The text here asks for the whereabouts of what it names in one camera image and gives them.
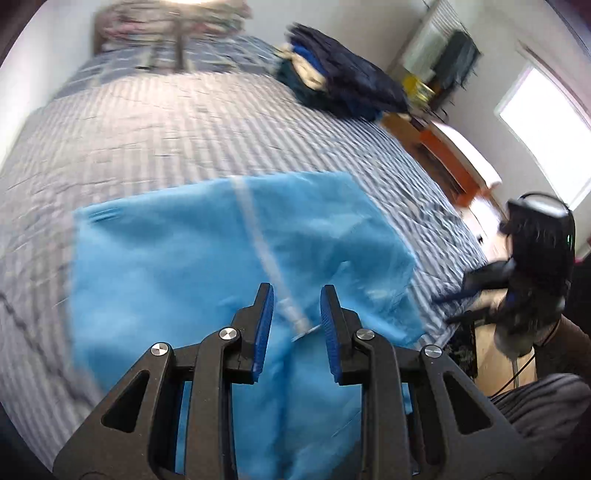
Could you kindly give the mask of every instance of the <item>wall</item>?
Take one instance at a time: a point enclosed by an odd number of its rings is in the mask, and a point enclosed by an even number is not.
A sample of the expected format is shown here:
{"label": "wall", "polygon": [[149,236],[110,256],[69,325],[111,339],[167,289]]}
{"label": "wall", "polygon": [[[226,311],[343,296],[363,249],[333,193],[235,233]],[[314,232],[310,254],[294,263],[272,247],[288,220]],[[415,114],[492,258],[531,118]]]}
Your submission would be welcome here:
{"label": "wall", "polygon": [[[417,29],[434,0],[248,0],[254,18],[247,32],[285,42],[286,28],[301,23],[336,38],[352,52],[386,69]],[[464,25],[472,25],[483,0],[450,0]]]}
{"label": "wall", "polygon": [[[490,0],[471,30],[481,58],[466,91],[446,110],[457,128],[496,168],[503,180],[493,193],[502,205],[528,191],[552,193],[530,151],[495,115],[495,109],[528,64],[517,50],[527,44],[591,106],[591,61],[544,0]],[[577,246],[591,233],[591,196],[574,211]]]}
{"label": "wall", "polygon": [[93,15],[111,0],[48,0],[0,66],[0,164],[29,114],[92,55]]}

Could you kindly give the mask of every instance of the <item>cable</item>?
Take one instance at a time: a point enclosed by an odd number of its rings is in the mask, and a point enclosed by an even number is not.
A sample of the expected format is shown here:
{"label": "cable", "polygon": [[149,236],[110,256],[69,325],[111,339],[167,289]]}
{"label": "cable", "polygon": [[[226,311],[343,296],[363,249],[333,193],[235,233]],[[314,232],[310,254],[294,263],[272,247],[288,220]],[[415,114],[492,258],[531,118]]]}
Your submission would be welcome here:
{"label": "cable", "polygon": [[[548,336],[546,337],[546,340],[544,340],[542,342],[542,344],[540,345],[541,347],[544,346],[546,343],[548,343],[548,340],[550,340],[550,338],[554,335],[554,332],[556,331],[556,329],[558,328],[558,325],[560,325],[560,321],[561,321],[562,317],[558,319],[558,322],[556,322],[556,324],[554,325],[554,328],[552,328],[551,332],[548,334]],[[495,393],[494,395],[491,395],[490,398],[494,398],[496,397],[499,393],[501,393],[504,389],[506,389],[511,382],[513,382],[513,380],[515,380],[521,373],[523,370],[525,370],[525,367],[527,367],[531,361],[535,358],[535,353],[531,356],[531,358],[525,363],[525,365],[523,367],[521,367],[519,369],[519,371],[513,375],[513,377],[511,377],[511,379],[505,384],[503,385],[499,391],[497,393]]]}

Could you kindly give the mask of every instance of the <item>window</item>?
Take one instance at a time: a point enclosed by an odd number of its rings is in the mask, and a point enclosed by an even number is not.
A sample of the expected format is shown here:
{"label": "window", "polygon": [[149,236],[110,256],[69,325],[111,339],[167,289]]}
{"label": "window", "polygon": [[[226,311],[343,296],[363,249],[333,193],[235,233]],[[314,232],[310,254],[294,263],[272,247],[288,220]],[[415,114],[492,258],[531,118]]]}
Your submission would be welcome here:
{"label": "window", "polygon": [[556,195],[574,209],[591,187],[591,127],[583,114],[531,66],[499,115],[530,149]]}

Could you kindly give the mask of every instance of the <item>light blue fabric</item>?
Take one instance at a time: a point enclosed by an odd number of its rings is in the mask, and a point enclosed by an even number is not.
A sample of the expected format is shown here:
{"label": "light blue fabric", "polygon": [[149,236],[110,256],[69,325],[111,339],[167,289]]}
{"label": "light blue fabric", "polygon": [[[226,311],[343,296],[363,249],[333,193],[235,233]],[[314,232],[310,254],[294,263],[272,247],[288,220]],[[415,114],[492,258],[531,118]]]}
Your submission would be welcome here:
{"label": "light blue fabric", "polygon": [[414,257],[348,174],[213,180],[79,210],[72,340],[105,389],[155,342],[200,342],[275,287],[259,383],[234,387],[236,457],[257,480],[323,479],[359,437],[360,387],[333,382],[320,289],[397,345],[424,332]]}

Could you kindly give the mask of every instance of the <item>blue and white striped blanket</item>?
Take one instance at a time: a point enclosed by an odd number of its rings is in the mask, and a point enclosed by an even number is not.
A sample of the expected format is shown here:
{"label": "blue and white striped blanket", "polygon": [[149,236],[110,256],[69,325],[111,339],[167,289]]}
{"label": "blue and white striped blanket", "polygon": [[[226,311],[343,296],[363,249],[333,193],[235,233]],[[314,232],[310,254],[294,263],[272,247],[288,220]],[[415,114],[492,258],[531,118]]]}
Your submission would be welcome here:
{"label": "blue and white striped blanket", "polygon": [[306,109],[272,77],[139,74],[34,112],[0,174],[0,400],[51,465],[100,400],[73,368],[69,265],[74,210],[229,176],[344,171],[416,256],[410,296],[426,334],[452,331],[434,294],[485,258],[442,191],[379,125]]}

